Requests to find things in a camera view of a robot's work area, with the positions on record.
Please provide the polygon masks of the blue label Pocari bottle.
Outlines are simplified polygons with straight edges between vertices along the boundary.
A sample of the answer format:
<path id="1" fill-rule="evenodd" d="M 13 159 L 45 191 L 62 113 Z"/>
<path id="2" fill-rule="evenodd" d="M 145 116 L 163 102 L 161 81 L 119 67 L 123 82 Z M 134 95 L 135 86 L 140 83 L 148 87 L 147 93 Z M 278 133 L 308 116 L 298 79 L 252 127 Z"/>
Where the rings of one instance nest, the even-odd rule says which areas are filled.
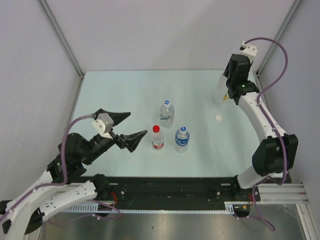
<path id="1" fill-rule="evenodd" d="M 180 134 L 179 130 L 175 132 L 175 149 L 178 153 L 184 153 L 188 148 L 190 133 L 187 130 L 186 134 Z"/>

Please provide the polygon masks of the white bottle cap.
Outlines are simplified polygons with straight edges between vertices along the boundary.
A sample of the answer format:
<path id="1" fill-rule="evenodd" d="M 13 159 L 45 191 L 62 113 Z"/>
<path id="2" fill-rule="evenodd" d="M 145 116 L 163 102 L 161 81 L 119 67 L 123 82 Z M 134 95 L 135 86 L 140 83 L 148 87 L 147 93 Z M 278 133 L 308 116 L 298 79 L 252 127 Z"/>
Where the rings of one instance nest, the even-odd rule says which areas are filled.
<path id="1" fill-rule="evenodd" d="M 215 119 L 216 119 L 217 121 L 222 121 L 222 120 L 223 120 L 223 117 L 222 117 L 221 115 L 217 114 L 217 115 L 215 116 Z"/>

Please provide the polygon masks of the square clear juice bottle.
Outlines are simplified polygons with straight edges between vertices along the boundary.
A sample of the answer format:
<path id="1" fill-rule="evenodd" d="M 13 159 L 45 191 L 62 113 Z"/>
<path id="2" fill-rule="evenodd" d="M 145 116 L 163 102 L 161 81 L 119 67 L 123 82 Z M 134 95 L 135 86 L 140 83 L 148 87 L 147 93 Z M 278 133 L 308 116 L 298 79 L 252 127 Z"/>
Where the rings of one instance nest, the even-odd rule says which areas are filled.
<path id="1" fill-rule="evenodd" d="M 224 76 L 223 73 L 213 86 L 211 91 L 211 100 L 216 107 L 220 107 L 229 100 L 227 77 Z"/>

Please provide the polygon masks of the blue Pocari bottle cap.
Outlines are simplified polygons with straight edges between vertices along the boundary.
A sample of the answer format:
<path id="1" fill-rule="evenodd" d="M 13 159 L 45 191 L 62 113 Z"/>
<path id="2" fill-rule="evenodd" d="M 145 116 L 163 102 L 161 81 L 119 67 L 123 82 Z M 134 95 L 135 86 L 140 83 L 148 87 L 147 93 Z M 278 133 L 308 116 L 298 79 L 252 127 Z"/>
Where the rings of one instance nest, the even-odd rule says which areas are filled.
<path id="1" fill-rule="evenodd" d="M 179 133 L 185 135 L 187 133 L 187 128 L 185 126 L 181 126 L 179 129 Z"/>

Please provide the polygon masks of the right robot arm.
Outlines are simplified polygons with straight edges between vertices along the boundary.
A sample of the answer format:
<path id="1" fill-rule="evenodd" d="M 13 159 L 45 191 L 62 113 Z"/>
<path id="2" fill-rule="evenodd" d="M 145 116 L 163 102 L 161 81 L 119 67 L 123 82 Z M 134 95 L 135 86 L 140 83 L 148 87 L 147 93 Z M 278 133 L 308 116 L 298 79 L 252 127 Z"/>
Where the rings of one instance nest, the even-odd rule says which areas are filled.
<path id="1" fill-rule="evenodd" d="M 259 140 L 251 166 L 233 178 L 230 194 L 237 201 L 265 180 L 275 181 L 276 174 L 282 175 L 278 182 L 282 185 L 293 167 L 299 143 L 297 136 L 287 134 L 267 110 L 258 87 L 248 79 L 251 65 L 248 56 L 232 54 L 223 73 L 228 97 L 246 114 Z"/>

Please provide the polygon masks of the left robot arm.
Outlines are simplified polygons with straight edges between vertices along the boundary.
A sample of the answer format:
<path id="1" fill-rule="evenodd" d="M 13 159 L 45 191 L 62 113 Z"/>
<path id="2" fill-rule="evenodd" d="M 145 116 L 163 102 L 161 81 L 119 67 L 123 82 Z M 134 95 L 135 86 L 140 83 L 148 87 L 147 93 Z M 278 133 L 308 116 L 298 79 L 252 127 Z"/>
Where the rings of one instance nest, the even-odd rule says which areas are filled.
<path id="1" fill-rule="evenodd" d="M 5 235 L 14 233 L 14 225 L 22 235 L 37 230 L 42 224 L 59 212 L 84 201 L 105 200 L 112 189 L 104 174 L 96 174 L 79 187 L 56 193 L 74 182 L 92 164 L 113 146 L 133 152 L 147 134 L 147 130 L 129 135 L 115 134 L 113 128 L 130 116 L 130 112 L 109 112 L 99 109 L 73 120 L 66 128 L 59 154 L 50 162 L 46 170 L 24 193 L 13 200 L 0 202 L 0 223 Z M 97 130 L 90 140 L 78 133 L 71 133 L 74 124 L 81 120 L 93 119 Z"/>

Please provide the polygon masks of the red cap water bottle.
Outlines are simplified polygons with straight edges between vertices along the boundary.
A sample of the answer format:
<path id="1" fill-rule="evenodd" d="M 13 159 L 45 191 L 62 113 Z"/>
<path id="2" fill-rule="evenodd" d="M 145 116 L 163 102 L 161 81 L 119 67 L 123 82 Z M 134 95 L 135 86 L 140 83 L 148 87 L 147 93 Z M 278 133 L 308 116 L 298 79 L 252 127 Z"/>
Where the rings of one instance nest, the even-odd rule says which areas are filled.
<path id="1" fill-rule="evenodd" d="M 152 127 L 151 143 L 156 150 L 160 150 L 164 146 L 164 136 L 159 125 Z"/>

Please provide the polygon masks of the green label clear bottle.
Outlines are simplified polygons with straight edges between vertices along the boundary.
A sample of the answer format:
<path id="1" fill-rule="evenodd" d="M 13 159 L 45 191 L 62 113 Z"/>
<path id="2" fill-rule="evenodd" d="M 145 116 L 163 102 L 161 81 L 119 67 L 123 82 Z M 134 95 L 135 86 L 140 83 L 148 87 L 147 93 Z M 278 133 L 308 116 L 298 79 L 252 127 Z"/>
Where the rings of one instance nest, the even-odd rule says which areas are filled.
<path id="1" fill-rule="evenodd" d="M 175 108 L 170 100 L 165 100 L 160 107 L 159 118 L 163 127 L 170 128 L 174 122 Z"/>

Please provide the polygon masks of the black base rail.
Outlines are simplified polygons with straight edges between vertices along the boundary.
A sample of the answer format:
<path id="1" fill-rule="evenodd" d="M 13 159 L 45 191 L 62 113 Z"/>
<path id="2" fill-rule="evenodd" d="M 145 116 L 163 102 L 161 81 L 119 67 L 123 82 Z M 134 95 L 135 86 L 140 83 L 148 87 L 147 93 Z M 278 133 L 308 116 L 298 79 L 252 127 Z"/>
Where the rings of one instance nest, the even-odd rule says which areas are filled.
<path id="1" fill-rule="evenodd" d="M 258 189 L 242 189 L 234 177 L 111 177 L 116 207 L 129 211 L 213 211 L 226 202 L 260 201 Z"/>

